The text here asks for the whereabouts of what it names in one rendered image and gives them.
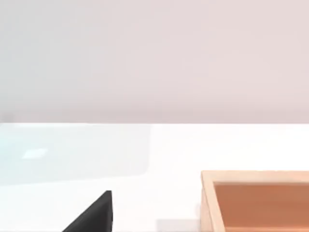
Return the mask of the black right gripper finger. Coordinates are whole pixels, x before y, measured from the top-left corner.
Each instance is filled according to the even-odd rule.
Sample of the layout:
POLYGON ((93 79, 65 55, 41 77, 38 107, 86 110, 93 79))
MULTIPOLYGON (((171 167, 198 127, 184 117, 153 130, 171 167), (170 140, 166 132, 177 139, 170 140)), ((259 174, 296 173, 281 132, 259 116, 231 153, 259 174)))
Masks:
POLYGON ((105 191, 62 232, 112 232, 112 191, 105 191))

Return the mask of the shallow salmon-coloured box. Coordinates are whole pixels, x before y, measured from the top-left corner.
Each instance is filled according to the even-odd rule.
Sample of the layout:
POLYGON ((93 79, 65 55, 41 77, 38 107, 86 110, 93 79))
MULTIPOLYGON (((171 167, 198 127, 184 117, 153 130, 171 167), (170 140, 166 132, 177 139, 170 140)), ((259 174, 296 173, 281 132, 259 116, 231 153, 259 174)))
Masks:
POLYGON ((309 232, 309 171, 201 172, 201 232, 309 232))

